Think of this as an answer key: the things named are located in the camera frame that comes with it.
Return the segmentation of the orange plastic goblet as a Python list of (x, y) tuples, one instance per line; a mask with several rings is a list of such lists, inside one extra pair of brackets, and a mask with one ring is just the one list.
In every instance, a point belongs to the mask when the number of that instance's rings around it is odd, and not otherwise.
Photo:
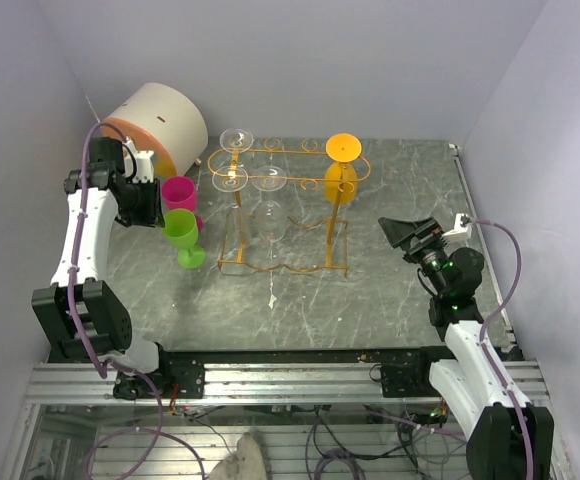
[(352, 163), (361, 156), (361, 142), (350, 133), (338, 133), (327, 140), (325, 149), (332, 164), (324, 176), (324, 196), (333, 204), (349, 203), (356, 195), (358, 177)]

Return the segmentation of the clear wine glass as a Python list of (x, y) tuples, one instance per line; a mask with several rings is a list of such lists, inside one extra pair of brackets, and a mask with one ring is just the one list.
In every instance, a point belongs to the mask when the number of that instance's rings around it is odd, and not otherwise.
[(254, 137), (251, 132), (241, 128), (229, 128), (223, 131), (219, 137), (219, 143), (223, 150), (231, 154), (248, 151), (253, 143)]
[(226, 215), (226, 235), (232, 248), (245, 248), (250, 242), (249, 224), (241, 204), (241, 191), (248, 183), (247, 172), (239, 167), (220, 167), (212, 178), (213, 186), (230, 196)]
[(287, 215), (273, 198), (286, 182), (285, 172), (274, 165), (262, 166), (252, 176), (253, 186), (261, 193), (261, 202), (254, 210), (255, 224), (259, 236), (269, 242), (281, 240), (286, 232)]

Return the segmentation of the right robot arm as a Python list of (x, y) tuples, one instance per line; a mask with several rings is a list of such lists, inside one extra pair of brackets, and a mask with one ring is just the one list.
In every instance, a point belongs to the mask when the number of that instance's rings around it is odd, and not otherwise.
[(418, 267), (430, 294), (429, 319), (452, 352), (450, 359), (427, 361), (410, 373), (412, 387), (429, 396), (439, 392), (467, 440), (466, 460), (475, 479), (547, 479), (550, 476), (554, 419), (532, 403), (503, 365), (488, 336), (489, 318), (478, 309), (485, 257), (451, 242), (470, 238), (476, 220), (455, 217), (444, 231), (432, 217), (403, 221), (381, 217), (390, 246)]

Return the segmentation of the green plastic goblet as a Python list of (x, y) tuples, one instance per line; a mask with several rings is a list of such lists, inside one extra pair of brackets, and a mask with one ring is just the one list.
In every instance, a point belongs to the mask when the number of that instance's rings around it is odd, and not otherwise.
[(205, 250), (198, 244), (199, 229), (194, 213), (174, 209), (164, 214), (162, 232), (177, 250), (177, 261), (185, 269), (199, 268), (205, 261)]

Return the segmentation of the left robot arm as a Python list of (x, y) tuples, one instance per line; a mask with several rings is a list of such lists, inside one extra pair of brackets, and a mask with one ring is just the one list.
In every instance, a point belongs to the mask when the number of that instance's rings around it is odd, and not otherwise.
[(31, 305), (50, 344), (53, 362), (109, 363), (139, 371), (152, 397), (173, 387), (173, 371), (159, 363), (159, 346), (134, 332), (127, 308), (107, 283), (112, 227), (164, 224), (156, 154), (129, 137), (90, 139), (79, 169), (64, 182), (69, 220), (58, 267)]

